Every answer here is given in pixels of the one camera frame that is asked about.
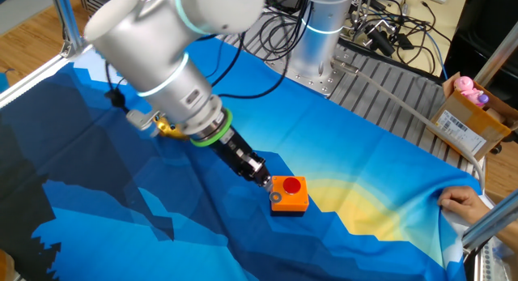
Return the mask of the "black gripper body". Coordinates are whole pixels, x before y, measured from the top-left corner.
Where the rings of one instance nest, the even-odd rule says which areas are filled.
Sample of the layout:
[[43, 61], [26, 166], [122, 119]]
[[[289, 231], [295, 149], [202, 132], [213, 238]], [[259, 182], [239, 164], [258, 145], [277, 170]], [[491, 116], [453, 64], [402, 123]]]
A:
[[229, 128], [210, 148], [236, 174], [254, 173], [253, 166], [247, 161], [253, 149], [234, 128]]

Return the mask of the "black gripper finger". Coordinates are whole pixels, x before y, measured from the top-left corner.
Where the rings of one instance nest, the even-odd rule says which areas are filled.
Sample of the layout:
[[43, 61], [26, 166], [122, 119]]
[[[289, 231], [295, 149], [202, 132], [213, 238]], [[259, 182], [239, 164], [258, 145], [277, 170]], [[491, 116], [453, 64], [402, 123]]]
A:
[[272, 190], [272, 176], [265, 165], [265, 159], [261, 158], [255, 151], [251, 154], [253, 159], [253, 179], [258, 186], [265, 190]]
[[267, 168], [262, 167], [257, 172], [252, 170], [241, 170], [239, 175], [247, 181], [254, 182], [257, 186], [266, 189], [267, 186]]

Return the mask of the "person's right hand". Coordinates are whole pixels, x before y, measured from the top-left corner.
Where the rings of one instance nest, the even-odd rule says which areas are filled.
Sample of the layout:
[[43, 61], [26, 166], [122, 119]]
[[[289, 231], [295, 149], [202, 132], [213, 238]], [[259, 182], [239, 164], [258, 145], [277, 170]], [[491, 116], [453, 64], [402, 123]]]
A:
[[459, 215], [468, 224], [477, 223], [490, 211], [469, 186], [452, 186], [444, 189], [437, 204], [446, 211]]

